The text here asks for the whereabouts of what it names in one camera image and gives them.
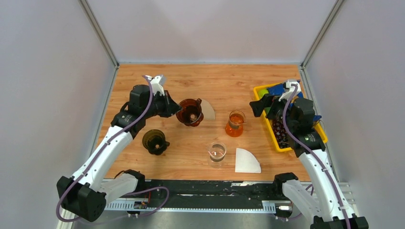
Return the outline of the brown plastic coffee dripper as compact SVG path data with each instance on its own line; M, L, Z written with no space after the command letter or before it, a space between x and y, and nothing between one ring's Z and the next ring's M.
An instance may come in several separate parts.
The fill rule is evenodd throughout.
M179 103L181 110L176 113L177 119L185 126L197 127L203 120L202 99L184 99Z

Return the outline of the white paper coffee filter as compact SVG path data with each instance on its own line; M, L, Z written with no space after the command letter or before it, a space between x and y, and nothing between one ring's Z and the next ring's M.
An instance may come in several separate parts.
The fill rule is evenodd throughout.
M256 157L249 151L237 148L235 156L236 173L261 173L261 166Z

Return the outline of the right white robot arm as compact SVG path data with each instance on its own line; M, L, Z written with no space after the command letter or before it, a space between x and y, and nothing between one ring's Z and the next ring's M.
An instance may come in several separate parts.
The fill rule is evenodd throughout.
M369 228L367 219L356 215L333 176L325 145L314 127L313 102L302 97L286 100L265 94L249 105L255 117L268 109L267 119L282 122L288 144L309 174L317 195L310 195L290 172L275 175L275 197L290 199L310 221L312 229Z

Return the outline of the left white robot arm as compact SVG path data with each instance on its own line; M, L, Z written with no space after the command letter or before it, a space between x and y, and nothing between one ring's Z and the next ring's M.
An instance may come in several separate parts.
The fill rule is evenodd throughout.
M70 177L62 176L58 180L58 219L94 222L115 199L129 193L136 198L143 196L146 184L145 176L140 172L129 169L108 182L103 179L117 157L146 125L147 119L154 116L169 118L181 110L167 90L135 85L129 101L114 116L105 138L88 160Z

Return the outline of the brown paper coffee filter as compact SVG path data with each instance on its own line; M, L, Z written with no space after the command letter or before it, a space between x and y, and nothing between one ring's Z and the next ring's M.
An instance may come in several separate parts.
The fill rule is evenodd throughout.
M204 115L204 120L215 120L214 108L208 101L201 99L201 108L202 114Z

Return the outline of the olive plastic coffee dripper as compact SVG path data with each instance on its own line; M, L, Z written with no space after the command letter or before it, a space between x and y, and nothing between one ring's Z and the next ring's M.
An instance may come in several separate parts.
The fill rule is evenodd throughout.
M142 144L150 154L157 156L162 155L170 146L165 134L158 129L146 132L142 138Z

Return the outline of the green lime lower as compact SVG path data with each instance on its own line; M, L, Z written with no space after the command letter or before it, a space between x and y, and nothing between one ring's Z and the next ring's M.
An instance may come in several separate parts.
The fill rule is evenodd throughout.
M272 109L271 109L271 107L266 107L266 108L264 108L264 112L265 112L266 115L272 114Z

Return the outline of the green lime upper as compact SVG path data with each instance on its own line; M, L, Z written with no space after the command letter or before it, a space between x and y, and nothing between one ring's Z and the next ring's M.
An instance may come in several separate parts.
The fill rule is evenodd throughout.
M268 94L268 93L269 93L269 91L266 88L260 89L257 91L259 99L261 99L265 94Z

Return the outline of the blue chips bag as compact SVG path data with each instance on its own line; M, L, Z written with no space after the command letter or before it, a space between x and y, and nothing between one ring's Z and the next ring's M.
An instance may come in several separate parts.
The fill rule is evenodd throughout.
M266 88L270 95L282 95L284 93L284 87L282 83L276 84ZM317 122L322 118L321 115L315 115L313 121Z

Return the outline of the dark grape bunch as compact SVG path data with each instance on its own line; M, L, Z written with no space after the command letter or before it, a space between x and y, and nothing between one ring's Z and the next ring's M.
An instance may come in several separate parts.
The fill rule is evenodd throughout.
M274 120L272 122L272 130L279 148L284 149L290 147L288 143L288 134L286 133L282 122Z

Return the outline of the orange glass carafe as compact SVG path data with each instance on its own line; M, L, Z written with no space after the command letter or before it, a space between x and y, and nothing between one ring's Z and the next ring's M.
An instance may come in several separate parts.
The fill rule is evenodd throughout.
M231 137L239 137L243 133L243 124L246 122L245 114L239 110L233 110L229 114L225 132Z

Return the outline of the clear glass beaker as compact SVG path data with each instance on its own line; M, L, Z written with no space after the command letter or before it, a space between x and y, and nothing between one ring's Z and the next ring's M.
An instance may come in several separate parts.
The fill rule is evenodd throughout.
M227 149L222 142L213 142L207 147L208 164L213 168L220 168L223 164Z

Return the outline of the yellow plastic tray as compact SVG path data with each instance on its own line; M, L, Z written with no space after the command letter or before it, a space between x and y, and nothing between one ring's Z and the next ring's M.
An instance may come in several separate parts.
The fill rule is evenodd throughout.
M254 88L253 88L254 98L255 98L256 100L259 100L258 94L257 94L257 91L258 91L258 90L264 89L264 88L267 88L267 87L271 87L271 86L274 86L274 85L276 85L276 83L267 84L267 85L261 85L261 86L256 86L256 87L254 87ZM260 117L261 117L262 121L264 122L264 126L266 127L267 135L270 137L271 143L272 143L272 145L274 146L275 150L276 150L277 152L280 152L280 153L290 151L290 150L291 150L290 147L284 148L284 149L279 148L279 146L278 146L278 144L277 144L277 142L276 142L276 137L275 137L275 135L274 135L274 133L273 133L273 130L272 130L272 121L269 120L269 119L267 119L266 116L267 116L267 115L266 115L265 112L263 111ZM319 120L319 121L317 121L317 122L314 122L314 124L315 124L315 125L314 125L314 129L315 129L315 130L318 132L318 134L320 135L320 137L321 137L323 143L327 143L328 138L327 138L327 136L326 136L326 134L325 134L325 132L324 132L324 130L323 130L321 124L320 124L320 121L321 121L321 120Z

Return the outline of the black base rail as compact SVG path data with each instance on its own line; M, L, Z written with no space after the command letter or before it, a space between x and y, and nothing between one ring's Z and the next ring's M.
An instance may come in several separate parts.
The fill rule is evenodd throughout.
M290 206L291 201L277 191L272 182L215 180L159 180L139 184L140 198L149 207L191 209L263 209L265 201L276 206Z

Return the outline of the aluminium frame post right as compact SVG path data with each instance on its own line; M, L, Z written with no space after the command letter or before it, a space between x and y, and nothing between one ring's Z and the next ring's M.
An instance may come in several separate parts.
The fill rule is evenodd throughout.
M333 21L335 20L336 16L338 15L341 7L345 3L345 0L336 0L332 9L330 10L328 16L326 17L324 23L321 26L320 31L318 32L315 40L313 41L311 47L309 48L307 54L305 55L304 60L301 63L301 68L304 69L309 64L310 60L312 59L315 51L317 50L318 46L320 45L322 39L326 35L329 27L332 25Z

